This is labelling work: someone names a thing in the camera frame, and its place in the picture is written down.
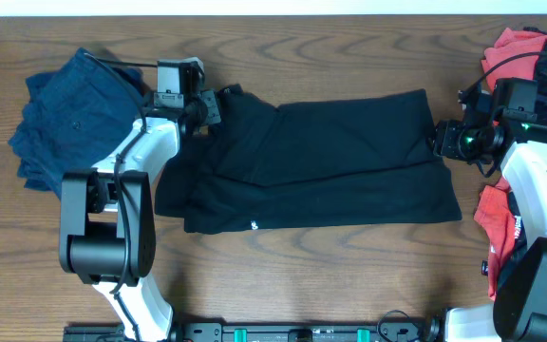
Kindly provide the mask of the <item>black t-shirt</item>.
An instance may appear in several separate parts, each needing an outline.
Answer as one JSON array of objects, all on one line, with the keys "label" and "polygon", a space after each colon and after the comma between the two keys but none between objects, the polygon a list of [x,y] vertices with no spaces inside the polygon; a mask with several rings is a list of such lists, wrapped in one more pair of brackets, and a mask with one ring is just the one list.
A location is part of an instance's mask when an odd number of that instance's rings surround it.
[{"label": "black t-shirt", "polygon": [[462,216],[429,138],[422,89],[381,98],[271,105],[237,85],[218,93],[221,121],[163,169],[158,215],[188,233]]}]

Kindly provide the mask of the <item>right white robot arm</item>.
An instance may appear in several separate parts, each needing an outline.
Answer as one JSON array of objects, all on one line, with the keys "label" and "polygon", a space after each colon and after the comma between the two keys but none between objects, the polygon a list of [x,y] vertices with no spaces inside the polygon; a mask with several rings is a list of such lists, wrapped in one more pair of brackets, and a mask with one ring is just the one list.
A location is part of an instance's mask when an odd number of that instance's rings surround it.
[{"label": "right white robot arm", "polygon": [[528,245],[493,303],[451,309],[433,330],[441,341],[547,341],[547,126],[441,121],[433,150],[468,163],[492,158],[514,193]]}]

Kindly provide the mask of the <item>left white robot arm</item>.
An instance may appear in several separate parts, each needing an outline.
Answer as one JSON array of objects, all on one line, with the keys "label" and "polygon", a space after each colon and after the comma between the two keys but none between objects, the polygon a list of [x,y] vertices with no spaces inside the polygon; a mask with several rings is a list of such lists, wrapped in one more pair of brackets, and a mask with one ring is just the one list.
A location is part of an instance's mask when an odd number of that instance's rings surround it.
[{"label": "left white robot arm", "polygon": [[156,92],[127,137],[101,161],[65,173],[59,260],[109,302],[117,326],[69,326],[66,341],[180,341],[183,329],[151,270],[156,232],[151,187],[183,139],[220,121],[212,89]]}]

